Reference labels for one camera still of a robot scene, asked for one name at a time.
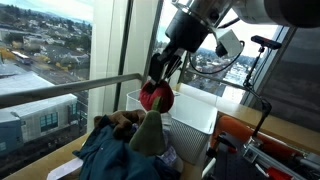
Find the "wire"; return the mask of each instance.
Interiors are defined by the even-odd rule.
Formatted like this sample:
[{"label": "wire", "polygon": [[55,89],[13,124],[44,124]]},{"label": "wire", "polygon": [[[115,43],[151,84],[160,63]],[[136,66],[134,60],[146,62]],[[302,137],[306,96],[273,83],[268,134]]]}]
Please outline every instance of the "wire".
[{"label": "wire", "polygon": [[[243,46],[243,48],[242,48],[242,51],[243,51],[244,46],[245,46],[245,42],[244,42],[244,41],[240,41],[240,43],[241,43],[242,46]],[[209,73],[208,73],[208,72],[201,72],[201,71],[197,70],[197,69],[194,67],[194,65],[193,65],[192,62],[191,62],[191,53],[188,52],[188,53],[187,53],[187,57],[188,57],[188,59],[189,59],[189,63],[190,63],[190,65],[191,65],[191,67],[192,67],[196,72],[198,72],[198,73],[200,73],[200,74],[216,74],[216,73],[219,73],[219,72],[227,69],[229,66],[231,66],[231,64],[233,64],[233,63],[240,57],[242,51],[241,51],[228,65],[226,65],[226,66],[223,67],[222,69],[219,69],[218,71],[209,72]]]},{"label": "wire", "polygon": [[233,19],[233,20],[231,20],[231,21],[229,21],[229,22],[227,22],[227,23],[225,23],[225,24],[223,24],[223,25],[221,25],[221,26],[219,26],[218,27],[218,29],[224,29],[224,28],[227,28],[227,27],[229,27],[229,26],[231,26],[231,25],[233,25],[234,23],[236,23],[236,22],[238,22],[238,21],[240,21],[240,18],[235,18],[235,19]]}]

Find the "building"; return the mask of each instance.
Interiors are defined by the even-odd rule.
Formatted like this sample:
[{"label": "building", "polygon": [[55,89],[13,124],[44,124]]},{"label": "building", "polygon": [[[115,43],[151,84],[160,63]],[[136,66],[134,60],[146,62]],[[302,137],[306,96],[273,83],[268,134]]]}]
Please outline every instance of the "building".
[{"label": "building", "polygon": [[2,64],[1,62],[0,62],[0,79],[9,77],[9,76],[14,76],[17,74],[26,73],[25,70],[21,69],[15,64]]},{"label": "building", "polygon": [[4,41],[8,34],[10,34],[9,30],[0,28],[0,41]]},{"label": "building", "polygon": [[[33,72],[0,79],[0,95],[53,86]],[[71,94],[0,109],[0,156],[70,126],[77,97]]]}]

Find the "pile of clothes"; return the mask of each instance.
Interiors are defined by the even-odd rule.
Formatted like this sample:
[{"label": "pile of clothes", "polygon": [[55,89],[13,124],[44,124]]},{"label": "pile of clothes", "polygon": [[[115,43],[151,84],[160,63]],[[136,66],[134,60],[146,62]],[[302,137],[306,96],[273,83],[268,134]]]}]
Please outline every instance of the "pile of clothes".
[{"label": "pile of clothes", "polygon": [[84,161],[79,179],[179,179],[160,113],[149,111],[143,121],[125,123],[107,115],[95,118],[95,129],[73,152]]}]

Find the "cloud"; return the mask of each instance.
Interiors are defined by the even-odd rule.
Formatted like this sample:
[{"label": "cloud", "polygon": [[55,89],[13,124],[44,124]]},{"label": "cloud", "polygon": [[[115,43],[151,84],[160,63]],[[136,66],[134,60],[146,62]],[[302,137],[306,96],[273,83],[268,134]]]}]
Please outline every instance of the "cloud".
[{"label": "cloud", "polygon": [[92,0],[32,0],[32,2],[41,5],[41,7],[47,9],[49,12],[70,18],[78,18],[89,22],[92,22],[93,19]]},{"label": "cloud", "polygon": [[1,0],[1,3],[88,22],[93,20],[93,0]]},{"label": "cloud", "polygon": [[[170,1],[164,1],[164,6],[162,9],[161,20],[159,26],[161,27],[161,31],[158,33],[164,33],[163,29],[166,29],[171,20],[173,19],[177,8],[173,6]],[[221,24],[224,24],[228,21],[231,21],[237,17],[237,14],[230,10],[227,16],[223,19]],[[258,50],[260,45],[253,43],[251,41],[251,37],[254,35],[259,35],[268,39],[272,39],[275,31],[277,29],[277,25],[253,25],[247,24],[243,21],[239,21],[236,24],[230,26],[230,29],[234,31],[239,40],[243,40],[246,43],[246,46],[242,52],[243,55],[255,57],[258,55]],[[158,34],[159,38],[164,38],[164,35]],[[202,43],[201,47],[214,50],[217,43],[212,34],[209,34],[206,40]]]}]

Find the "blue fabric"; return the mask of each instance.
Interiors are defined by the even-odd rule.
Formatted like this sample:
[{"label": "blue fabric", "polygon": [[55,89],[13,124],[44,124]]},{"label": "blue fabric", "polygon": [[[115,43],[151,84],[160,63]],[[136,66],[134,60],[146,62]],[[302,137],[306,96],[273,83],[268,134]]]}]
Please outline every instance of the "blue fabric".
[{"label": "blue fabric", "polygon": [[80,180],[179,179],[180,173],[156,157],[144,157],[113,137],[113,124],[104,116],[99,128],[73,154],[84,161]]}]

